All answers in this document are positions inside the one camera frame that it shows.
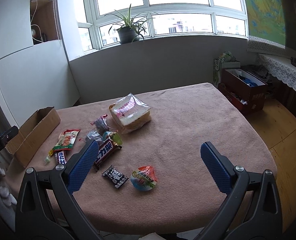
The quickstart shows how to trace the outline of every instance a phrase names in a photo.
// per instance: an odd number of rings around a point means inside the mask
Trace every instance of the lace tablecloth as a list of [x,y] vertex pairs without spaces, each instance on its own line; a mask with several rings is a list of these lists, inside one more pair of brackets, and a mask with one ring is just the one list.
[[290,59],[274,55],[258,54],[257,61],[268,72],[296,91],[296,67]]

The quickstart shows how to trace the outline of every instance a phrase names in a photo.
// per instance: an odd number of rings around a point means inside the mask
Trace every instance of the wooden floor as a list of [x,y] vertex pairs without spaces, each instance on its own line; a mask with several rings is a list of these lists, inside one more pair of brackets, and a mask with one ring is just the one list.
[[296,118],[277,100],[269,99],[262,111],[246,119],[275,160],[285,231],[296,217]]

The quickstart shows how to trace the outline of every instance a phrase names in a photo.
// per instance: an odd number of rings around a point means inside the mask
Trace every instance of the chocolate bar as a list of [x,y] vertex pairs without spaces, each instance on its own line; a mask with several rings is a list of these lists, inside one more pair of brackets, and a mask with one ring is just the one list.
[[61,151],[61,152],[56,152],[54,154],[57,164],[66,164],[67,163],[67,157],[66,157],[66,152]]
[[104,177],[111,179],[115,188],[122,186],[129,178],[123,175],[121,172],[116,171],[114,166],[110,166],[103,174]]
[[108,137],[107,140],[105,140],[99,148],[98,156],[94,163],[94,169],[98,171],[100,164],[105,159],[107,159],[109,155],[113,153],[116,149],[121,149],[121,148],[122,146],[118,145],[117,143],[112,141],[110,137]]

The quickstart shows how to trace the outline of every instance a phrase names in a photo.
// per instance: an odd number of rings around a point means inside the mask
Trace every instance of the window frame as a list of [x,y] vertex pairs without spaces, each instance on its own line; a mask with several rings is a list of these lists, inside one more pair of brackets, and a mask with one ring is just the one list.
[[[213,36],[230,36],[248,39],[248,17],[247,17],[247,8],[245,0],[241,1],[242,11],[226,8],[222,6],[214,5],[213,0],[208,0],[209,5],[204,4],[190,4],[190,3],[168,3],[168,4],[155,4],[149,5],[149,0],[143,0],[144,5],[133,7],[131,10],[131,16],[135,16],[141,12],[153,11],[158,14],[171,14],[171,13],[198,13],[198,14],[210,14],[211,23],[212,23],[212,33],[205,32],[182,32],[182,33],[167,33],[167,34],[158,34],[155,35],[155,29],[152,23],[152,20],[148,21],[148,29],[150,36],[145,37],[145,39],[153,39],[159,37],[167,36],[190,36],[190,35],[213,35]],[[119,18],[113,15],[99,15],[99,8],[97,0],[84,0],[85,12],[86,12],[86,23],[78,22],[78,27],[88,28],[93,45],[93,50],[96,51],[103,48],[108,48],[111,46],[118,45],[118,43],[112,43],[108,45],[103,45],[100,27],[108,24],[113,24],[120,21]],[[121,13],[128,11],[128,8],[119,10]],[[147,16],[147,18],[152,18],[154,14],[148,12],[142,14]],[[216,15],[226,16],[235,19],[240,19],[245,21],[245,36],[236,35],[236,34],[227,34],[227,33],[218,33],[216,28]]]

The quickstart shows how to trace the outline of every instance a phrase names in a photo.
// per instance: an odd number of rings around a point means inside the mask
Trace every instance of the black candy wrapper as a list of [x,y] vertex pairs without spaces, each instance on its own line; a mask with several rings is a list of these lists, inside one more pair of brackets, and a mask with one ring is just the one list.
[[123,175],[121,172],[116,171],[114,166],[110,166],[103,174],[104,177],[111,179],[115,188],[122,186],[129,178]]

